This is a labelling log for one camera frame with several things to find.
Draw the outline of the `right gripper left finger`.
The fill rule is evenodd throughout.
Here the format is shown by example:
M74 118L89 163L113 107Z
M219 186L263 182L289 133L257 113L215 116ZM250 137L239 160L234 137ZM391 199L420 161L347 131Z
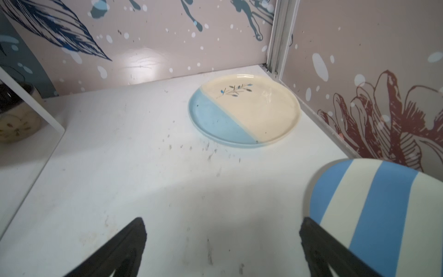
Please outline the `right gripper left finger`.
M135 218L67 276L136 277L146 241L144 221Z

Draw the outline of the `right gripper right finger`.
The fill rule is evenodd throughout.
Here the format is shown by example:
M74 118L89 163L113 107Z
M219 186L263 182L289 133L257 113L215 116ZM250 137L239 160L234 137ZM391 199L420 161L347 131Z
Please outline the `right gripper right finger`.
M305 217L299 231L312 277L378 277L379 274L332 237L313 219Z

